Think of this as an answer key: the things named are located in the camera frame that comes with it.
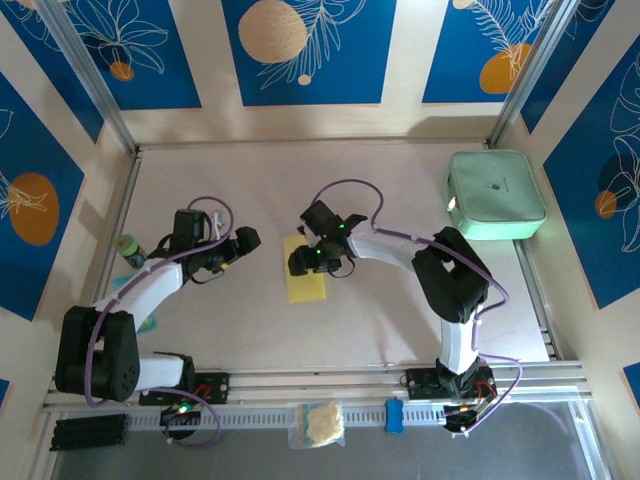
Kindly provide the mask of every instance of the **green bottle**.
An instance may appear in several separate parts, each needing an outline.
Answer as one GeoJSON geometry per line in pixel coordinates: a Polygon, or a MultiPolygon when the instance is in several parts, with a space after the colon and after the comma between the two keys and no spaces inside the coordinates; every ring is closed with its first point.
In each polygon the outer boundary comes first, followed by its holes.
{"type": "Polygon", "coordinates": [[[120,235],[116,239],[114,246],[133,268],[142,268],[142,265],[147,260],[147,254],[131,235],[120,235]]]}

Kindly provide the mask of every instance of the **vertical metal pole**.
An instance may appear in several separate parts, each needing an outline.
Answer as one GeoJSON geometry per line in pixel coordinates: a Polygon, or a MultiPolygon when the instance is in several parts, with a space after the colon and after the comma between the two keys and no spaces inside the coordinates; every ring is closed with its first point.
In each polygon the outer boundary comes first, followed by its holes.
{"type": "Polygon", "coordinates": [[[87,52],[63,4],[57,0],[35,0],[35,3],[42,22],[49,29],[100,115],[111,125],[122,146],[129,153],[136,153],[136,143],[125,124],[120,108],[91,55],[87,52]]]}
{"type": "Polygon", "coordinates": [[[576,8],[580,5],[580,0],[548,1],[554,2],[553,8],[547,21],[544,22],[522,70],[520,70],[520,74],[516,77],[513,87],[507,95],[491,135],[487,138],[489,148],[499,147],[507,128],[520,114],[522,106],[540,78],[540,74],[547,65],[558,41],[564,35],[564,31],[573,18],[576,8]]]}

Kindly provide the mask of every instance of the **orange circle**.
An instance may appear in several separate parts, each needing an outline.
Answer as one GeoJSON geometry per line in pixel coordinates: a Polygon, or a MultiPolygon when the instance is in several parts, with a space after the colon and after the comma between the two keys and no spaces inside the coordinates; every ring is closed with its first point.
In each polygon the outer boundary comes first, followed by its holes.
{"type": "Polygon", "coordinates": [[[49,243],[60,217],[58,195],[49,179],[39,173],[23,173],[11,183],[9,196],[15,203],[9,216],[16,234],[36,247],[49,243]]]}
{"type": "Polygon", "coordinates": [[[486,93],[508,93],[530,50],[528,43],[519,43],[491,57],[480,72],[480,88],[486,93]]]}
{"type": "Polygon", "coordinates": [[[134,72],[133,68],[130,65],[124,62],[113,62],[109,66],[109,71],[111,75],[116,77],[116,79],[121,82],[128,82],[129,80],[133,80],[134,72]]]}
{"type": "Polygon", "coordinates": [[[616,195],[609,190],[600,192],[596,198],[596,212],[605,220],[610,219],[616,213],[618,199],[616,195]]]}
{"type": "Polygon", "coordinates": [[[282,0],[259,0],[251,5],[238,23],[238,35],[247,54],[261,63],[291,60],[308,40],[304,20],[282,0]]]}

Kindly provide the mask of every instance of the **wire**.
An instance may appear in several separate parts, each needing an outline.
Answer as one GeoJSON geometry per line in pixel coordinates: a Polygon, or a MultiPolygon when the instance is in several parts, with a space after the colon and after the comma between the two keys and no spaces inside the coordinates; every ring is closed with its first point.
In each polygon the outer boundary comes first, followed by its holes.
{"type": "Polygon", "coordinates": [[[502,405],[502,403],[511,395],[511,392],[513,392],[513,390],[520,384],[520,380],[522,379],[522,375],[524,374],[524,367],[522,366],[522,364],[516,360],[515,358],[510,358],[510,357],[502,357],[499,355],[488,355],[486,353],[480,353],[479,356],[481,358],[483,358],[484,360],[504,360],[506,362],[511,362],[513,363],[516,367],[518,367],[518,373],[516,375],[516,379],[513,381],[513,383],[511,385],[509,385],[509,388],[507,388],[507,391],[504,392],[502,394],[502,396],[500,398],[498,398],[496,400],[496,403],[494,403],[491,407],[489,407],[486,411],[486,413],[476,422],[474,423],[471,427],[469,427],[464,434],[465,435],[469,435],[471,432],[473,432],[476,428],[478,428],[482,422],[484,422],[487,418],[489,418],[493,412],[496,411],[496,409],[502,405]]]}
{"type": "MultiPolygon", "coordinates": [[[[313,205],[319,198],[320,196],[326,192],[328,189],[335,187],[336,185],[341,185],[344,183],[359,183],[361,185],[366,185],[367,187],[373,189],[377,194],[378,194],[378,206],[376,207],[375,211],[373,212],[373,215],[371,216],[371,228],[373,229],[373,231],[375,233],[382,233],[384,235],[388,235],[391,237],[396,237],[396,238],[402,238],[404,240],[410,240],[414,243],[421,243],[423,245],[427,245],[430,247],[434,247],[437,248],[441,251],[443,251],[444,253],[446,253],[447,255],[449,255],[450,257],[455,258],[456,260],[458,260],[460,263],[464,264],[465,266],[469,267],[471,270],[473,270],[475,273],[477,273],[478,275],[480,275],[483,279],[485,279],[487,282],[489,282],[489,284],[494,287],[496,290],[498,290],[500,292],[500,294],[502,295],[502,300],[489,305],[486,308],[483,308],[480,312],[477,312],[475,315],[475,318],[473,319],[473,333],[472,333],[472,338],[471,338],[471,347],[473,350],[477,350],[477,346],[478,346],[478,325],[480,324],[480,319],[482,316],[486,315],[487,313],[496,310],[499,307],[502,307],[503,305],[505,305],[508,301],[509,301],[509,294],[507,293],[507,291],[505,290],[505,288],[500,285],[500,283],[498,281],[496,281],[489,272],[487,272],[486,270],[484,270],[483,268],[477,266],[475,263],[473,263],[471,260],[469,260],[468,258],[466,258],[463,255],[460,255],[458,252],[456,252],[455,250],[452,250],[451,248],[447,247],[446,245],[443,245],[437,241],[434,240],[428,240],[426,238],[422,238],[422,237],[418,237],[416,235],[409,235],[408,233],[403,233],[403,232],[398,232],[395,230],[389,230],[386,228],[382,228],[382,227],[378,227],[376,220],[378,219],[378,215],[380,214],[380,212],[382,211],[382,207],[384,207],[384,194],[382,193],[382,190],[380,190],[376,185],[374,185],[373,183],[367,181],[367,180],[361,180],[359,178],[345,178],[342,180],[336,180],[335,182],[331,182],[327,185],[325,185],[324,187],[322,187],[320,189],[320,191],[318,191],[318,193],[316,194],[315,197],[313,197],[313,200],[311,201],[311,204],[313,205]]],[[[468,435],[469,433],[471,433],[473,430],[476,429],[476,427],[478,427],[480,424],[482,424],[482,422],[484,422],[487,418],[489,418],[489,416],[491,416],[491,414],[493,412],[495,412],[496,408],[499,407],[504,400],[507,398],[508,395],[511,394],[511,392],[513,391],[514,388],[516,388],[518,386],[518,384],[520,383],[520,379],[522,378],[522,374],[524,371],[524,368],[522,366],[522,364],[516,360],[515,358],[509,358],[509,357],[501,357],[501,356],[497,356],[497,355],[488,355],[488,354],[482,354],[479,353],[478,356],[480,356],[481,358],[487,360],[487,359],[494,359],[494,360],[504,360],[504,361],[508,361],[511,362],[513,364],[515,364],[518,367],[518,375],[516,376],[516,379],[514,380],[514,382],[509,386],[509,388],[507,389],[507,391],[498,399],[496,400],[496,403],[489,409],[487,409],[487,413],[485,415],[482,416],[482,418],[480,418],[480,420],[478,420],[475,424],[473,424],[473,426],[471,426],[465,433],[468,435]]]]}
{"type": "Polygon", "coordinates": [[[396,238],[402,238],[404,240],[410,240],[412,242],[415,243],[422,243],[424,245],[430,246],[430,247],[434,247],[437,248],[443,252],[445,252],[447,255],[455,258],[456,260],[458,260],[460,263],[466,265],[467,267],[469,267],[471,270],[473,270],[475,273],[477,273],[478,275],[480,275],[483,279],[485,279],[487,282],[489,282],[489,284],[494,287],[496,290],[498,290],[500,292],[500,294],[502,295],[502,300],[486,307],[483,308],[482,311],[478,312],[476,314],[476,321],[480,320],[481,316],[486,315],[487,313],[489,313],[492,310],[495,310],[496,308],[499,308],[503,305],[505,305],[508,301],[509,301],[509,294],[507,293],[507,291],[505,290],[505,288],[500,285],[500,283],[498,283],[489,272],[487,272],[486,270],[484,270],[483,268],[477,266],[475,263],[473,263],[471,260],[467,259],[466,257],[464,257],[463,255],[460,255],[458,252],[456,252],[455,250],[452,250],[451,248],[447,247],[446,245],[443,245],[439,242],[433,241],[433,240],[428,240],[426,238],[421,238],[415,235],[410,235],[408,233],[403,233],[403,232],[397,232],[395,230],[389,230],[386,228],[381,228],[378,227],[376,220],[378,219],[378,215],[380,214],[380,212],[382,211],[382,207],[384,207],[384,194],[382,193],[382,191],[375,186],[373,183],[368,182],[367,180],[361,180],[359,178],[345,178],[342,180],[337,180],[335,182],[331,182],[327,185],[325,185],[324,187],[322,187],[320,189],[320,191],[316,194],[315,197],[313,197],[313,200],[311,201],[311,204],[313,205],[319,198],[320,195],[322,195],[325,191],[327,191],[328,189],[335,187],[336,185],[341,185],[344,183],[359,183],[361,185],[366,185],[367,187],[373,189],[377,194],[378,194],[378,199],[379,199],[379,203],[378,203],[378,207],[375,209],[375,211],[373,212],[373,215],[371,216],[371,228],[373,229],[374,232],[376,233],[382,233],[391,237],[396,237],[396,238]]]}
{"type": "MultiPolygon", "coordinates": [[[[104,320],[107,317],[107,315],[109,314],[109,312],[118,303],[120,303],[120,300],[122,300],[124,298],[124,296],[127,295],[127,293],[129,293],[136,285],[138,285],[142,280],[147,278],[150,274],[152,274],[153,272],[155,272],[159,268],[162,268],[163,266],[165,266],[165,265],[167,265],[167,264],[169,264],[171,262],[175,262],[176,260],[179,260],[179,259],[181,259],[183,257],[188,256],[188,255],[192,255],[192,254],[195,254],[195,253],[206,252],[207,250],[215,248],[218,245],[220,245],[222,242],[227,240],[227,238],[229,238],[229,235],[231,235],[231,232],[233,231],[233,222],[234,222],[233,211],[231,210],[231,207],[229,207],[229,205],[227,205],[223,200],[220,200],[219,198],[212,197],[212,196],[202,196],[202,197],[198,197],[198,198],[195,198],[194,200],[192,200],[189,203],[188,208],[191,208],[197,202],[200,202],[202,200],[213,200],[215,202],[218,202],[220,205],[222,205],[224,208],[226,208],[227,211],[229,212],[229,228],[220,237],[220,240],[216,240],[216,241],[207,243],[206,245],[202,245],[200,247],[193,248],[191,250],[186,250],[184,252],[177,253],[177,254],[172,255],[172,256],[170,256],[168,258],[160,260],[158,263],[152,265],[148,270],[140,272],[139,275],[133,277],[131,279],[131,281],[128,284],[126,284],[122,288],[122,290],[120,290],[107,303],[107,305],[105,306],[104,310],[102,310],[102,312],[100,312],[100,315],[98,315],[98,319],[96,321],[96,324],[93,327],[93,330],[91,331],[91,336],[89,338],[89,343],[87,344],[87,355],[86,355],[86,358],[85,358],[84,382],[83,382],[84,383],[84,385],[83,385],[84,386],[84,398],[87,401],[87,405],[89,405],[91,408],[97,408],[97,407],[99,407],[101,405],[104,405],[106,403],[106,401],[107,401],[105,399],[100,400],[99,402],[96,402],[96,401],[93,400],[93,398],[91,396],[91,377],[92,377],[92,373],[93,373],[93,354],[94,354],[94,351],[95,351],[95,348],[96,348],[96,343],[98,341],[98,335],[100,333],[100,329],[102,328],[102,324],[104,323],[104,320]]],[[[163,389],[163,390],[151,389],[151,390],[153,390],[153,391],[164,391],[166,389],[163,389]]]]}
{"type": "Polygon", "coordinates": [[[347,278],[353,275],[353,272],[356,271],[356,262],[354,262],[351,257],[347,257],[347,260],[349,260],[349,263],[351,264],[351,270],[349,271],[349,273],[347,273],[346,275],[336,275],[333,272],[329,272],[329,275],[331,275],[333,278],[347,278]]]}
{"type": "Polygon", "coordinates": [[[491,393],[493,393],[494,395],[496,395],[498,392],[496,391],[496,388],[493,385],[489,385],[487,382],[476,382],[476,386],[477,385],[486,385],[487,388],[489,389],[489,391],[491,393]]]}
{"type": "Polygon", "coordinates": [[[180,395],[182,397],[189,398],[199,403],[207,410],[209,410],[209,412],[211,412],[211,415],[213,415],[213,418],[216,421],[216,433],[214,433],[209,440],[205,440],[204,442],[201,442],[201,443],[183,443],[179,440],[176,440],[175,438],[172,438],[169,435],[169,423],[171,422],[167,422],[167,426],[163,430],[163,433],[165,437],[167,437],[167,440],[169,441],[169,443],[171,443],[172,445],[177,445],[179,447],[184,447],[184,448],[206,448],[206,447],[210,447],[211,445],[213,445],[218,441],[218,438],[220,437],[220,430],[222,425],[222,423],[220,422],[220,415],[218,415],[218,412],[216,412],[216,410],[211,406],[211,404],[209,404],[209,402],[207,402],[204,398],[201,398],[198,395],[195,395],[190,392],[185,392],[184,390],[178,390],[176,388],[158,387],[158,388],[153,388],[151,390],[154,392],[171,393],[173,395],[180,395]]]}

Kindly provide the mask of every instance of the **plastic bag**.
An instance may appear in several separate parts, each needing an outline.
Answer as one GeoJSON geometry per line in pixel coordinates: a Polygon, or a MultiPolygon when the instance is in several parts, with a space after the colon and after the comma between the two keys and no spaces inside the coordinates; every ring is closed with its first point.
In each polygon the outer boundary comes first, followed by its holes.
{"type": "Polygon", "coordinates": [[[337,443],[344,447],[344,416],[336,400],[290,403],[289,448],[318,448],[337,443]]]}

